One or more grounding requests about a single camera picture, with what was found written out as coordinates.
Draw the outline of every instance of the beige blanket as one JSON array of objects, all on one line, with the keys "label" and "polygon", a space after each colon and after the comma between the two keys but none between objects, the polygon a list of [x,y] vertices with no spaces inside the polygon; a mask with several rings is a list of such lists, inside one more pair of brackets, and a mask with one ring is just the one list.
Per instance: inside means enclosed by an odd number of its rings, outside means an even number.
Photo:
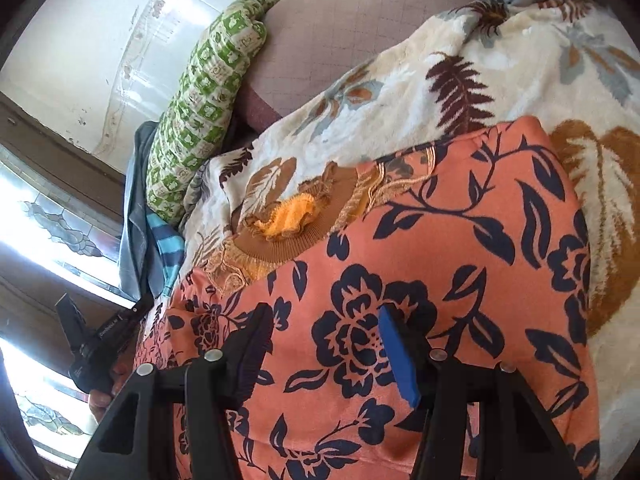
[{"label": "beige blanket", "polygon": [[442,135],[537,116],[575,184],[593,253],[590,346],[599,478],[640,438],[640,55],[591,0],[476,2],[429,19],[191,183],[184,276],[257,208],[328,161],[349,166]]}]

